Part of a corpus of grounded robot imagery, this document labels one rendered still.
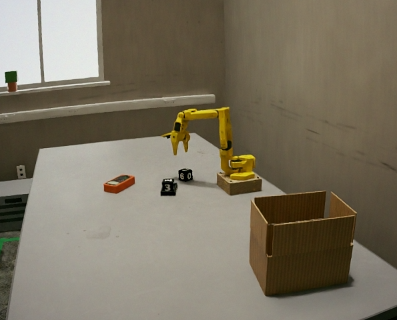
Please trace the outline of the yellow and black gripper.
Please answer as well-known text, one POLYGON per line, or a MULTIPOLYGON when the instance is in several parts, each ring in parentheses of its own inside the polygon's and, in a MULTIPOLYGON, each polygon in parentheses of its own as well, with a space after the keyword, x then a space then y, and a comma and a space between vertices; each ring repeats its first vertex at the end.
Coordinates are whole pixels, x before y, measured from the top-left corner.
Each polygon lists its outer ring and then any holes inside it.
POLYGON ((183 131, 182 133, 178 133, 175 131, 172 131, 171 133, 167 133, 165 135, 161 135, 161 137, 167 137, 167 139, 169 139, 171 136, 171 144, 173 147, 173 154, 176 156, 177 155, 177 148, 178 148, 178 144, 180 141, 183 142, 183 146, 184 146, 184 151, 187 152, 188 150, 188 141, 190 140, 190 135, 189 135, 189 131, 183 131), (169 135, 168 135, 169 134, 169 135))

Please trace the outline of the orange digital multimeter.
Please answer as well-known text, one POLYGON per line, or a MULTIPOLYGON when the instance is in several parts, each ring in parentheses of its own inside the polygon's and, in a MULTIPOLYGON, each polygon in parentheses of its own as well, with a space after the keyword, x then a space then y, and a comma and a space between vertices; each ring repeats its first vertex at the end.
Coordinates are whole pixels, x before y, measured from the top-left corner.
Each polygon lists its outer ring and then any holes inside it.
POLYGON ((103 184, 105 192, 119 193, 124 189, 135 184, 135 177, 133 175, 119 175, 116 178, 103 184))

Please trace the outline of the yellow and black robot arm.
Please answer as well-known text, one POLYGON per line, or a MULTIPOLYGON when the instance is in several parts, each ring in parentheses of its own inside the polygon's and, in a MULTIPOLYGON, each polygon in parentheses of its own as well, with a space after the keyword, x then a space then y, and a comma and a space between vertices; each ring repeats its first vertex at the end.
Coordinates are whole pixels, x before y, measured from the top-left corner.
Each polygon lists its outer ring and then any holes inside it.
POLYGON ((224 172, 226 172, 226 175, 230 175, 231 180, 235 179, 235 180, 245 181, 247 179, 254 178, 255 174, 252 172, 252 166, 254 166, 253 165, 254 158, 250 155, 241 155, 239 157, 232 156, 233 142, 232 142, 232 126, 230 122, 229 107, 224 107, 221 109, 205 110, 205 111, 212 111, 212 112, 200 112, 197 111, 197 109, 189 109, 187 111, 181 111, 180 113, 178 113, 177 120, 174 123, 173 131, 178 133, 182 133, 183 131, 185 131, 188 125, 188 120, 210 119, 210 118, 219 117, 221 169, 224 172), (228 132, 228 140, 227 140, 227 132, 228 132), (229 160, 231 160, 230 161, 231 167, 229 166, 229 160))

